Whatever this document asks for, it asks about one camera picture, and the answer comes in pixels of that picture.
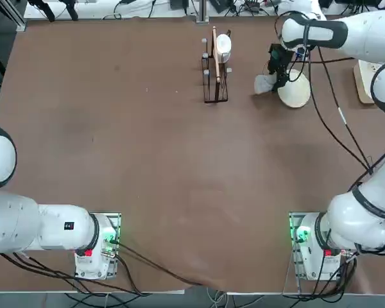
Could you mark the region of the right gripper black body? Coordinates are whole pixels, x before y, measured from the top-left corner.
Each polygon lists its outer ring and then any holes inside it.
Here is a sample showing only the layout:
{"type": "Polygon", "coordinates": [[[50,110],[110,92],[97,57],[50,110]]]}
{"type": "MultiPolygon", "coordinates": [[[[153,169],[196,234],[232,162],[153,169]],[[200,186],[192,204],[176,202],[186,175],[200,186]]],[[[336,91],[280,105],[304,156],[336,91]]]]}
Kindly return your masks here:
{"type": "Polygon", "coordinates": [[[291,51],[280,44],[271,44],[269,47],[270,58],[268,61],[268,71],[270,74],[282,74],[291,61],[291,51]]]}

